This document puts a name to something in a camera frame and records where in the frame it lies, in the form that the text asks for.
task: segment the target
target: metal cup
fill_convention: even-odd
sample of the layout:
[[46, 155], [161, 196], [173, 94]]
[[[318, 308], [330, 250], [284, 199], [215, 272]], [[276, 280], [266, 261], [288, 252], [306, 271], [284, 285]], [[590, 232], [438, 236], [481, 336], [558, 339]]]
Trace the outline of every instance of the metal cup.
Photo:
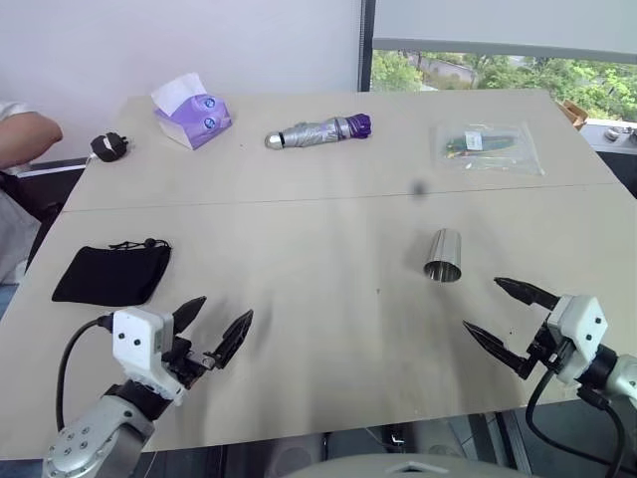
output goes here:
[[438, 282], [456, 282], [460, 279], [460, 233], [453, 229], [436, 232], [425, 264], [425, 275]]

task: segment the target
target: window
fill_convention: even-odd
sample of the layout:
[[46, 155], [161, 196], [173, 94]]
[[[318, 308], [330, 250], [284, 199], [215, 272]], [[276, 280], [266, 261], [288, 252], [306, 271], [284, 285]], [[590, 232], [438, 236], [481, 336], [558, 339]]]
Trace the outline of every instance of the window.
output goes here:
[[637, 121], [637, 65], [563, 58], [374, 50], [372, 91], [543, 88], [592, 118]]

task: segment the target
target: white wall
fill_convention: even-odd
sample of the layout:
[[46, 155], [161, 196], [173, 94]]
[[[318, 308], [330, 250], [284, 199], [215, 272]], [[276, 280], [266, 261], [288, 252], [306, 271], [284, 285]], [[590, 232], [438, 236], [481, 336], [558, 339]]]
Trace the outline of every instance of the white wall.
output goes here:
[[7, 0], [0, 98], [87, 154], [126, 97], [198, 72], [210, 93], [355, 91], [360, 0]]
[[377, 0], [374, 39], [637, 54], [635, 0]]

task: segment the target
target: white sleeve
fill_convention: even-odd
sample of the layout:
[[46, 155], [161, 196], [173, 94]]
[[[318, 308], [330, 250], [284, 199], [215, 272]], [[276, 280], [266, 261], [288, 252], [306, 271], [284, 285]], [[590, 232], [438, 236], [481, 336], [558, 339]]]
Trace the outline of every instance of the white sleeve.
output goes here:
[[0, 120], [8, 118], [12, 115], [18, 115], [20, 113], [34, 112], [28, 105], [18, 102], [3, 102], [0, 100]]

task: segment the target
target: tissue box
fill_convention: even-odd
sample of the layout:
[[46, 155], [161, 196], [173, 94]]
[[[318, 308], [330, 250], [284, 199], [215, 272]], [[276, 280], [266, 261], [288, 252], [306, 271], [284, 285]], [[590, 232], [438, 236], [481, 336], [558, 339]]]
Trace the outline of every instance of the tissue box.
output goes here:
[[223, 100], [208, 95], [196, 73], [179, 77], [151, 94], [163, 132], [196, 149], [232, 124]]

